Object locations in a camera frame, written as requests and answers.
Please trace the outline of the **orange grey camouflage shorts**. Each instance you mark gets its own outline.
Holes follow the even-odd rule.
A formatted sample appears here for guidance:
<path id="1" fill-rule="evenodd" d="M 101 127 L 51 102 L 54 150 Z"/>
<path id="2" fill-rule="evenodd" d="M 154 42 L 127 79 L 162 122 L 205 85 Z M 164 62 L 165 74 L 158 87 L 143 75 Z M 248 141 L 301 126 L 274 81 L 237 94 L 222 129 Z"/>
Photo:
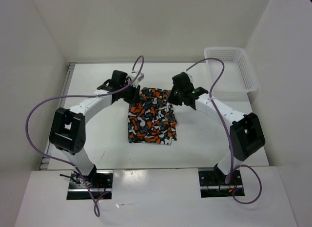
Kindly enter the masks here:
<path id="1" fill-rule="evenodd" d="M 139 102 L 128 108 L 128 142 L 171 145 L 177 140 L 177 120 L 168 102 L 171 90 L 142 88 Z"/>

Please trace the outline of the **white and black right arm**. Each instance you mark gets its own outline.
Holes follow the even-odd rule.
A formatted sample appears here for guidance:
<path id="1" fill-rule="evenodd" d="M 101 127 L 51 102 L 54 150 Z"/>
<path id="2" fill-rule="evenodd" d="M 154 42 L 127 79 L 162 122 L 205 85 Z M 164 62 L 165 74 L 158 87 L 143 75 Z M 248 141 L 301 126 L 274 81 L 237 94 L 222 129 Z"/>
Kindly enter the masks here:
<path id="1" fill-rule="evenodd" d="M 234 168 L 265 144 L 259 117 L 253 112 L 244 114 L 229 107 L 202 87 L 194 88 L 190 75 L 185 72 L 175 75 L 172 80 L 169 103 L 189 106 L 225 127 L 230 152 L 214 166 L 214 179 L 220 185 L 228 184 Z"/>

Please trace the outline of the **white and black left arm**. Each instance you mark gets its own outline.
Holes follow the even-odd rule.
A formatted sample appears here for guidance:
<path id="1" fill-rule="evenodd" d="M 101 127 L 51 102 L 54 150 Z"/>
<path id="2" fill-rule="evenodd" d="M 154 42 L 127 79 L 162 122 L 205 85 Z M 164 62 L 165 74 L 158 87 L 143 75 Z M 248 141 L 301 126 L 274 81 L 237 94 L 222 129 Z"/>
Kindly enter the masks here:
<path id="1" fill-rule="evenodd" d="M 139 82 L 143 79 L 144 74 L 140 71 L 127 74 L 115 70 L 110 79 L 97 87 L 94 98 L 87 98 L 70 108 L 60 107 L 56 110 L 49 141 L 67 157 L 85 187 L 91 188 L 101 180 L 96 165 L 90 161 L 84 149 L 86 124 L 101 110 L 119 99 L 127 103 L 137 103 Z"/>

